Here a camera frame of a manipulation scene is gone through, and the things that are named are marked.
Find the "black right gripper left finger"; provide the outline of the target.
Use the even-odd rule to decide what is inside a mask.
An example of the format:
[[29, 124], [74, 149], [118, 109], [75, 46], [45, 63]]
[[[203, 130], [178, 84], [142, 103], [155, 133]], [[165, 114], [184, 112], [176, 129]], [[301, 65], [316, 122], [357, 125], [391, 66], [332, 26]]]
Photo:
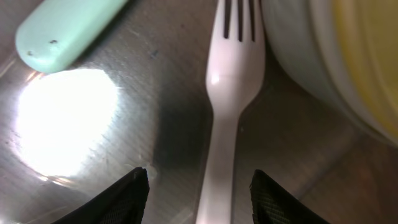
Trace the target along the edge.
[[147, 170], [136, 167], [95, 198], [53, 224], [141, 224], [149, 190]]

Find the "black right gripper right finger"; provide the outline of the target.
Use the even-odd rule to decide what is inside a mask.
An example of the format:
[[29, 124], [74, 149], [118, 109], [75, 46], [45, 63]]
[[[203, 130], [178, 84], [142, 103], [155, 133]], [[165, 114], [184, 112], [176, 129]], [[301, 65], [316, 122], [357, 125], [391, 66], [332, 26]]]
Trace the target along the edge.
[[262, 170], [250, 185], [254, 224], [328, 224]]

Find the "white plastic fork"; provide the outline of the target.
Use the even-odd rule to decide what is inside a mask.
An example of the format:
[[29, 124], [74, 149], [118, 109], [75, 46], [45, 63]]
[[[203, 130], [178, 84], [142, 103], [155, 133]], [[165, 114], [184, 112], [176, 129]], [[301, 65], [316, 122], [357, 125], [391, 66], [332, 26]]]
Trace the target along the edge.
[[197, 224], [231, 222], [234, 155], [241, 113], [261, 90], [266, 61], [261, 0], [219, 1], [211, 36], [206, 90], [213, 125]]

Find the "grey plastic bowl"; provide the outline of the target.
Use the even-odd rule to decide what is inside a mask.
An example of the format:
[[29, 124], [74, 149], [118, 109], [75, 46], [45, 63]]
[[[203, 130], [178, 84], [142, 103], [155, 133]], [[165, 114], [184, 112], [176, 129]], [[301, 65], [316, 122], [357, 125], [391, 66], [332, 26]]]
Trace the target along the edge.
[[288, 76], [364, 132], [388, 143], [348, 106], [332, 84], [315, 42], [308, 2], [265, 0], [262, 13], [271, 48]]

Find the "mint green plastic spoon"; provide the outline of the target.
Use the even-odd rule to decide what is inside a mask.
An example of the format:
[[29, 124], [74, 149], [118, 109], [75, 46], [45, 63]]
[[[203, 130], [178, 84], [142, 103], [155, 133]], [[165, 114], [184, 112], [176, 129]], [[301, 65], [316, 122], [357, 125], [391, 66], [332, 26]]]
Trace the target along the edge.
[[17, 28], [21, 60], [42, 73], [67, 69], [127, 0], [44, 0]]

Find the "white plastic bowl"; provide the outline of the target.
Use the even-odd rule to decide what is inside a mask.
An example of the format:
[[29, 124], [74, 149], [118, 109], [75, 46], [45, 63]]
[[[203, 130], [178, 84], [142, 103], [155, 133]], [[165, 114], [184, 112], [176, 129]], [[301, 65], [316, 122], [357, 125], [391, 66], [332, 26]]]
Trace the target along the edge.
[[390, 140], [390, 142], [397, 144], [397, 138], [387, 128], [384, 128], [367, 109], [359, 92], [355, 89], [352, 78], [349, 77], [349, 71], [343, 61], [335, 25], [333, 24], [331, 7], [331, 1], [310, 1], [310, 12], [315, 33], [318, 37], [319, 48], [334, 86], [359, 118]]

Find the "yellow plastic bowl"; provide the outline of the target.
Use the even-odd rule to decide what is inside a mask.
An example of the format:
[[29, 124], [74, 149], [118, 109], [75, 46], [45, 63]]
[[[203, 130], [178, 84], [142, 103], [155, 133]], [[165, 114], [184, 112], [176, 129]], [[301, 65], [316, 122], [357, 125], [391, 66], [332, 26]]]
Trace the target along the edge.
[[344, 61], [366, 109], [397, 140], [397, 0], [332, 3]]

